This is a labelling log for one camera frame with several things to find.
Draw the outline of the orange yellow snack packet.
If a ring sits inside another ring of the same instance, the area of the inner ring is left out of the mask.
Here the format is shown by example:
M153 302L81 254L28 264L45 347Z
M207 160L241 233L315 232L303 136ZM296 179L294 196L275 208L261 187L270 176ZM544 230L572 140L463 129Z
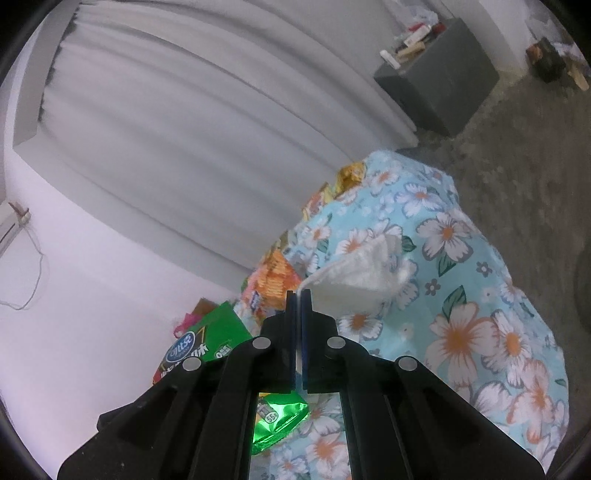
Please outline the orange yellow snack packet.
M339 188L337 186L329 184L328 182L322 184L322 187L308 198L307 203L305 203L303 209L301 209L304 221L308 221L312 217L315 217L326 204L331 203L338 196Z

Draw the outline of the floral blue tablecloth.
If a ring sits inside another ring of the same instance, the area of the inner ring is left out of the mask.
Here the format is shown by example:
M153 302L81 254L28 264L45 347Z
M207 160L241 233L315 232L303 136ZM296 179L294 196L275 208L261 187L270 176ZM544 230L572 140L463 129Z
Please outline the floral blue tablecloth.
M273 245L302 283L367 241L400 236L416 267L404 307L387 321L407 349L400 356L421 361L549 468L569 422L565 360L550 327L462 210L449 175L390 151L362 161L362 184Z

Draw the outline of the white paper tissue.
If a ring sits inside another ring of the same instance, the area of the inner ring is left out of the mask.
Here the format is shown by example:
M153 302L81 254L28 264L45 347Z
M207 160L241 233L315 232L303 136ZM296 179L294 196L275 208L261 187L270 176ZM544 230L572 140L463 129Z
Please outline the white paper tissue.
M332 318L339 335L394 360L407 349L387 321L404 307L404 290L415 275L416 267L403 256L401 237L382 234L311 274L298 287L297 298L304 303L304 295L310 295L312 310Z

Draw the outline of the green chip bag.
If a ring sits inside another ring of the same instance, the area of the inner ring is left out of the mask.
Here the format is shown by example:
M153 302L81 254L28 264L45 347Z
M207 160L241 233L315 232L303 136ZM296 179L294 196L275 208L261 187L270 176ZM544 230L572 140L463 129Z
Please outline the green chip bag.
M252 337L228 302L201 315L198 324L180 338L175 338L152 377L153 383L159 382L187 358L196 357L204 362L221 359L228 356L238 344ZM259 394L252 454L262 453L287 438L308 413L308 403L297 392Z

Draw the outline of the small gold wrapper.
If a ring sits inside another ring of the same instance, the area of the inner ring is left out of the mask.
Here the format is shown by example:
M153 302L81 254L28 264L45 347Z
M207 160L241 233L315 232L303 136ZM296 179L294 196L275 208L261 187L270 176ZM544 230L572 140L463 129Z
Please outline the small gold wrapper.
M363 183L367 166L363 161L353 162L339 170L335 186L342 191L349 190Z

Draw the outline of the white bottle on stool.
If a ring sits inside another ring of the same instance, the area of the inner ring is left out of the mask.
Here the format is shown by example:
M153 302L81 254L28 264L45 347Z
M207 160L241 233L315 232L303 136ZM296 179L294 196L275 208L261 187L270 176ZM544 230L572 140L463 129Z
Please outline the white bottle on stool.
M391 54L391 52L389 50L386 50L386 49L381 50L380 56L394 70L399 70L401 68L401 63L397 60L397 58L393 54Z

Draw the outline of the grey curtain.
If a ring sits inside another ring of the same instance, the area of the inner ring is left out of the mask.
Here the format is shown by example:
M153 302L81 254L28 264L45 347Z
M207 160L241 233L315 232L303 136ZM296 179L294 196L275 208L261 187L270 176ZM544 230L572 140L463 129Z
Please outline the grey curtain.
M14 146L44 180L231 290L339 168L417 142L374 81L382 1L68 1Z

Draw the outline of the pink plastic bag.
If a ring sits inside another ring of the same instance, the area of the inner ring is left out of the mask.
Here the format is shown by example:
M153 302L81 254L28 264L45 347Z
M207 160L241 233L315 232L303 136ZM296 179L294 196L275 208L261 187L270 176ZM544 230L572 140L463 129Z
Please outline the pink plastic bag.
M173 335L175 338L180 338L191 327L198 324L202 319L201 314L186 313L183 319L174 327Z

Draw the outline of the orange pink chip bag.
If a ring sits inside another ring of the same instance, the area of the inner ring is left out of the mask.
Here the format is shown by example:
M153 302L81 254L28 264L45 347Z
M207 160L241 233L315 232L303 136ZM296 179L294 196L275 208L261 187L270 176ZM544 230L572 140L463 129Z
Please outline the orange pink chip bag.
M300 275L280 247L273 245L243 282L240 303L245 313L261 325L274 312L284 310L287 293L297 290L300 284Z

